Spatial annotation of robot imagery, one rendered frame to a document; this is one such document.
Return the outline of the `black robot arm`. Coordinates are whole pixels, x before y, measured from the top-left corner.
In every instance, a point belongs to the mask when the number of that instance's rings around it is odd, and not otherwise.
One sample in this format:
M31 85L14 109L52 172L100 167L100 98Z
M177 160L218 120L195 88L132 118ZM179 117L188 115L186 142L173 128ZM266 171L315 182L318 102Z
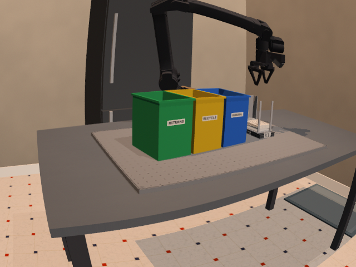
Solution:
M188 89L186 87L183 89L178 85L180 73L174 67L172 59L167 11L196 13L243 28L259 36L256 38L256 49L270 50L270 52L259 51L259 62L273 62L279 68L282 68L285 63L285 55L278 54L284 52L284 41L272 36L271 28L264 21L198 0L157 0L151 3L150 13L152 13L154 22L160 64L159 88L162 91Z

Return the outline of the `beige well plate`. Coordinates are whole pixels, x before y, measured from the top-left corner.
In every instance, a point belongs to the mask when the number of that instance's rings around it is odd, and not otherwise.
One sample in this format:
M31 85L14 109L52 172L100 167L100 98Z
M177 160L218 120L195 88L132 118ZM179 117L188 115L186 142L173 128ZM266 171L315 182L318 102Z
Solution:
M268 123L260 121L260 129L262 128L269 128ZM255 118L248 118L248 126L258 129L258 120Z

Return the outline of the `green returns bin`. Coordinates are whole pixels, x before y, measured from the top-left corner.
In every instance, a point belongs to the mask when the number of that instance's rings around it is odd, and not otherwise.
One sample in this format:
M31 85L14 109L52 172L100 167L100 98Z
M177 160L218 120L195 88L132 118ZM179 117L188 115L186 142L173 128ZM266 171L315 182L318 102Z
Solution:
M196 99L167 91L132 96L132 145L157 161L191 155Z

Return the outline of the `yellow recycle bin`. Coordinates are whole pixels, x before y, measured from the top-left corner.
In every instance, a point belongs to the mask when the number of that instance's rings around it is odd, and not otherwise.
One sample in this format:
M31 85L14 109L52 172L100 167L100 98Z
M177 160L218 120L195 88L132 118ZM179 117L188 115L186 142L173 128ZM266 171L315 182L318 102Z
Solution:
M191 153L221 148L226 97L195 89L167 90L167 92L196 99L193 105Z

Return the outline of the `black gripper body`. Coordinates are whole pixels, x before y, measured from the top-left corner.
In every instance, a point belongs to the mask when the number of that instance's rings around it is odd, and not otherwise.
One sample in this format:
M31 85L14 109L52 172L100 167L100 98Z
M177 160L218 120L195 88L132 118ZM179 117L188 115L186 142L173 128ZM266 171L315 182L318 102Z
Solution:
M266 50L256 50L256 61L250 61L250 65L248 67L259 69L259 66L265 66L267 69L275 69L275 67L273 67L273 63L259 62L259 51L268 52Z

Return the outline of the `blue open bin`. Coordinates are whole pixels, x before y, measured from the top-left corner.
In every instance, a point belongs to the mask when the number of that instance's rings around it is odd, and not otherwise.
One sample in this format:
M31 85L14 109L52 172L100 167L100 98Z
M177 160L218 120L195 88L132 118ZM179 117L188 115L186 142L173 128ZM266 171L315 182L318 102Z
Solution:
M249 97L221 88L200 88L200 91L225 96L221 147L244 143L248 123Z

